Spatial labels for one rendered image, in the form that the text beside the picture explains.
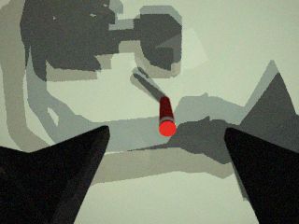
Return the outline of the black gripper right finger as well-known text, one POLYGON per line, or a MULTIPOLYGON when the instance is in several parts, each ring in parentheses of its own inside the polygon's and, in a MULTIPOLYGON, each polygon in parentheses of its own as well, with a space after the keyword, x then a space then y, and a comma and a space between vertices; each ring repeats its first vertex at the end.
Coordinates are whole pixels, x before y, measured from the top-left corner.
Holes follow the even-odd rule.
POLYGON ((299 152, 236 128, 224 141, 259 224, 299 223, 299 152))

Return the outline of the red peg with white band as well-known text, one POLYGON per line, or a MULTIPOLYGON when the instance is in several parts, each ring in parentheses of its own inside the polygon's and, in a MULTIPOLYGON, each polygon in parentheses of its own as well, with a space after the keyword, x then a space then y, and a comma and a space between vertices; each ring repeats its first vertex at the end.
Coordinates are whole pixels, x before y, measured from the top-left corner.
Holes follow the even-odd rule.
POLYGON ((158 132, 160 135, 172 135, 176 131, 175 119, 168 97, 160 98, 160 112, 158 112, 158 132))

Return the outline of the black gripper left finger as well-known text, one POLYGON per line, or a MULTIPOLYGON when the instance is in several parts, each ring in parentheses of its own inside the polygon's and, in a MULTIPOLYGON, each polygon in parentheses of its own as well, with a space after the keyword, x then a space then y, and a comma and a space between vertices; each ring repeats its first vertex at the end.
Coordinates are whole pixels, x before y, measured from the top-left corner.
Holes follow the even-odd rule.
POLYGON ((0 178, 19 190, 45 224, 74 224, 109 142, 107 124, 53 146, 0 146, 0 178))

